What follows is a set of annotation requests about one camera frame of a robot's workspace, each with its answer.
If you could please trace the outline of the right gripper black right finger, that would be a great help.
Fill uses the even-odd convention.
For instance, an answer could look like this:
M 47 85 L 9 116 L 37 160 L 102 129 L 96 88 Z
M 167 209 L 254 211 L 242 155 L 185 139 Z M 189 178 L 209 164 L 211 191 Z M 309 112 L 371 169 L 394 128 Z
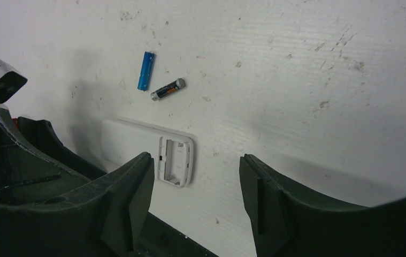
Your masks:
M 258 256 L 406 256 L 406 198 L 348 203 L 251 154 L 240 158 L 239 176 Z

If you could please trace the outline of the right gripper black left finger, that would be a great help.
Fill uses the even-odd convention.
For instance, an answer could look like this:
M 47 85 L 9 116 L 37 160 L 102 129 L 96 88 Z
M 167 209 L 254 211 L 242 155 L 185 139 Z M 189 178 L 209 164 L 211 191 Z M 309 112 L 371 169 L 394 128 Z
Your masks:
M 129 256 L 154 185 L 141 153 L 117 170 L 36 205 L 0 204 L 0 256 Z

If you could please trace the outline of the white remote control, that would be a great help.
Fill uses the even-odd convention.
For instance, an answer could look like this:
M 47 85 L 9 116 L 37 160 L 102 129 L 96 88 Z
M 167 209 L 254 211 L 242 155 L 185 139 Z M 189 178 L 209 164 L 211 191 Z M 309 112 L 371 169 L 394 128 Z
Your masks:
M 154 159 L 155 179 L 182 188 L 191 183 L 194 141 L 178 132 L 121 119 L 106 119 L 101 126 L 102 156 L 124 164 L 146 152 Z

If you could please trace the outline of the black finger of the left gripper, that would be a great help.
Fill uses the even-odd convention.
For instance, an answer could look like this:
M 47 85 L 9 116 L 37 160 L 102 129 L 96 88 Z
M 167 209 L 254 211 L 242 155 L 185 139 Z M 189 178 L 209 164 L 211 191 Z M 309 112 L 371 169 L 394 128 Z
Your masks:
M 106 171 L 65 147 L 57 137 L 50 121 L 18 117 L 17 128 L 28 142 L 38 150 L 81 175 L 95 180 L 107 174 Z
M 0 108 L 0 203 L 40 203 L 91 179 L 34 147 L 17 128 L 17 119 Z

